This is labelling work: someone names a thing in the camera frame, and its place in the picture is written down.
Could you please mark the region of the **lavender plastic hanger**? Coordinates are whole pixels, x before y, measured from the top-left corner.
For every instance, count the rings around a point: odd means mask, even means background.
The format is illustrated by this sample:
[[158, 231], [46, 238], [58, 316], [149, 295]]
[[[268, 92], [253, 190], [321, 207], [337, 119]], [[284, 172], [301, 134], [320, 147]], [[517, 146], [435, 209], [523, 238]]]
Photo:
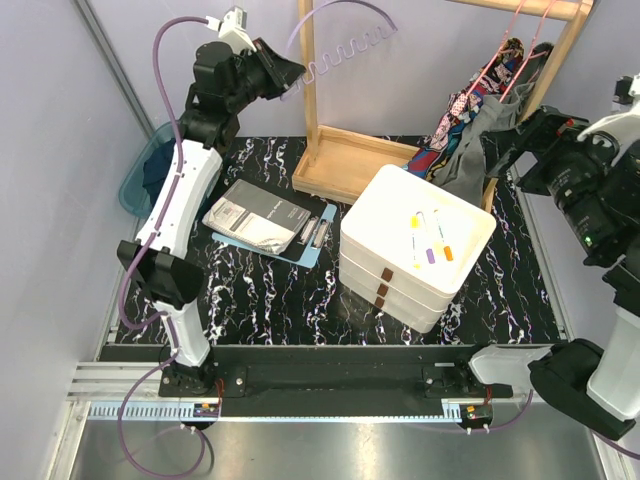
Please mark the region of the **lavender plastic hanger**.
[[347, 44], [338, 44], [333, 50], [323, 52], [319, 59], [305, 61], [305, 74], [293, 82], [289, 90], [280, 95], [279, 99], [281, 102], [288, 101], [294, 95], [301, 92], [304, 87], [314, 85], [320, 77], [326, 75], [330, 70], [341, 66], [345, 61], [351, 60], [356, 55], [364, 54], [398, 32], [398, 27], [391, 16], [385, 10], [369, 1], [328, 1], [319, 7], [312, 8], [302, 16], [302, 19], [289, 35], [286, 44], [286, 54], [288, 54], [291, 49], [293, 41], [300, 36], [302, 27], [312, 20], [316, 13], [338, 4], [358, 5], [373, 11], [385, 22], [386, 26], [375, 26], [371, 31], [364, 32], [360, 37], [350, 38]]

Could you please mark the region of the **colourful comic print shorts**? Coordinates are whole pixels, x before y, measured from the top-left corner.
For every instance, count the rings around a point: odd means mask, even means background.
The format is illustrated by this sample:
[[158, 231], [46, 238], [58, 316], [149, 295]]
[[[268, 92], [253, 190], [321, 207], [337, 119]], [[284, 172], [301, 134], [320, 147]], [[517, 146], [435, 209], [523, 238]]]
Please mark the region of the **colourful comic print shorts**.
[[479, 69], [461, 91], [450, 95], [447, 109], [435, 132], [403, 169], [432, 180], [456, 150], [464, 131], [480, 112], [485, 96], [503, 94], [524, 60], [524, 46], [517, 38], [505, 40], [491, 61]]

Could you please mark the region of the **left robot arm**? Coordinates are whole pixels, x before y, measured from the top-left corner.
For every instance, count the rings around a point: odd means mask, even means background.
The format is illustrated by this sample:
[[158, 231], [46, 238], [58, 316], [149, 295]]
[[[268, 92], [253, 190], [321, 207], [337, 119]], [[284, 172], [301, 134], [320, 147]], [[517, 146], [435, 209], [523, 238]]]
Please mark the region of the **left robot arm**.
[[117, 248], [125, 270], [118, 293], [121, 322], [131, 330], [147, 325], [126, 316], [127, 291], [136, 285], [152, 302], [151, 318], [167, 332], [170, 357], [164, 368], [193, 395], [214, 391], [217, 381], [197, 307], [204, 272], [186, 259], [192, 226], [239, 131], [239, 113], [258, 98], [282, 96], [305, 72], [262, 39], [239, 53], [220, 41], [199, 47], [185, 110], [173, 124], [174, 154], [158, 199], [136, 239]]

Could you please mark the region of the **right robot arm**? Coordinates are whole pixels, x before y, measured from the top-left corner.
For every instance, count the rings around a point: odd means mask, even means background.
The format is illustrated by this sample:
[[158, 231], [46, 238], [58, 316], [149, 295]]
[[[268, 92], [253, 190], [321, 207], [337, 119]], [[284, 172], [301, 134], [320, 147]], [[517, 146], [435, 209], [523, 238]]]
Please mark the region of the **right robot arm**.
[[536, 163], [524, 193], [553, 198], [615, 290], [606, 348], [586, 339], [536, 349], [486, 346], [454, 371], [466, 396], [501, 384], [536, 392], [601, 437], [617, 441], [639, 416], [639, 108], [590, 123], [543, 106], [506, 131], [481, 135], [487, 173], [497, 177], [524, 153]]

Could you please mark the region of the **navy blue mesh shorts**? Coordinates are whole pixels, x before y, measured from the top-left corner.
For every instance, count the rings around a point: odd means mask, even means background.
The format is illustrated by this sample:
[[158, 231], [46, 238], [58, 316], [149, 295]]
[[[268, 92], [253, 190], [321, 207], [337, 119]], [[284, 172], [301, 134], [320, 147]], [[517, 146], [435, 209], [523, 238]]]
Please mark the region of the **navy blue mesh shorts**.
[[142, 186], [148, 194], [151, 206], [154, 206], [167, 178], [175, 140], [171, 139], [155, 148], [143, 164]]

